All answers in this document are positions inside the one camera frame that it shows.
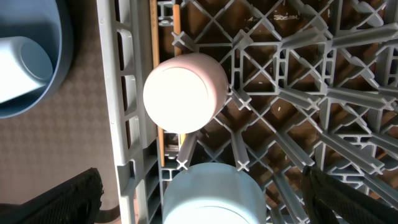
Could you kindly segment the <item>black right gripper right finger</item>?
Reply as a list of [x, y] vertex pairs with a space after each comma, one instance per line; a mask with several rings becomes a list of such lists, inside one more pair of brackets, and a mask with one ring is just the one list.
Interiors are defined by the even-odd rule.
[[334, 179], [317, 166], [303, 168], [301, 189], [311, 224], [338, 223], [336, 215], [348, 223], [397, 223], [397, 210]]

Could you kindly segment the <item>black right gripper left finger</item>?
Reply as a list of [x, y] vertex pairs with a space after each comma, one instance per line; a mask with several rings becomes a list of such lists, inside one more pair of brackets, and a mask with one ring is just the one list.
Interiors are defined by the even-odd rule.
[[100, 173], [96, 168], [90, 168], [2, 213], [1, 224], [94, 223], [102, 194]]

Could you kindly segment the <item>light blue bowl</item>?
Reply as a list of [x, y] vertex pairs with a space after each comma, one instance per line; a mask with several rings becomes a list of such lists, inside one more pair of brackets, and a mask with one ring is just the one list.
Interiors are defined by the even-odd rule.
[[164, 193], [162, 222], [265, 223], [264, 193], [247, 173], [222, 163], [202, 163], [177, 174]]

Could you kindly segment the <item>wooden chopstick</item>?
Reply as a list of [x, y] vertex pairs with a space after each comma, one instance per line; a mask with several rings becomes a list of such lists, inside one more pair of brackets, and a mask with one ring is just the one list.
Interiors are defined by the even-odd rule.
[[[159, 30], [158, 30], [158, 14], [157, 14], [157, 1], [150, 0], [150, 28], [151, 28], [151, 39], [152, 39], [152, 61], [153, 66], [156, 68], [160, 63], [159, 58]], [[157, 127], [158, 139], [159, 139], [159, 157], [160, 165], [165, 165], [165, 150], [164, 150], [164, 130], [161, 127]]]
[[[179, 4], [174, 4], [173, 5], [173, 17], [174, 17], [174, 33], [177, 35], [180, 35], [181, 33], [181, 22], [180, 22], [180, 5]], [[175, 56], [179, 56], [182, 54], [182, 49], [178, 47], [174, 47], [175, 49]], [[186, 138], [186, 134], [179, 134], [178, 135], [178, 140], [179, 140], [179, 146], [182, 147], [183, 142]]]

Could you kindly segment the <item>light blue cup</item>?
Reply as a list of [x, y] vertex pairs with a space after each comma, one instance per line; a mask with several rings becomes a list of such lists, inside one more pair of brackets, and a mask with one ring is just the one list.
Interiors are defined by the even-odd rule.
[[45, 86], [53, 75], [46, 51], [23, 37], [1, 39], [1, 103]]

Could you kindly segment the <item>pink cup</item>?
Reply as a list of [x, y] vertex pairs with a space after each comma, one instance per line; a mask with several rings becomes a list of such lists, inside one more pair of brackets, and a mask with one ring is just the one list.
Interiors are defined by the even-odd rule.
[[227, 99], [225, 70], [213, 57], [183, 54], [160, 63], [144, 84], [144, 107], [158, 127], [172, 133], [203, 128]]

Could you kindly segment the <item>dark blue plate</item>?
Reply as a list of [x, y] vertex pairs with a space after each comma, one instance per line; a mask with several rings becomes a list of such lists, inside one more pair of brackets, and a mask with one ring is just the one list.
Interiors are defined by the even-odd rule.
[[73, 58], [74, 36], [65, 0], [1, 0], [1, 37], [23, 36], [48, 54], [53, 75], [48, 84], [1, 104], [1, 118], [11, 118], [51, 97], [65, 79]]

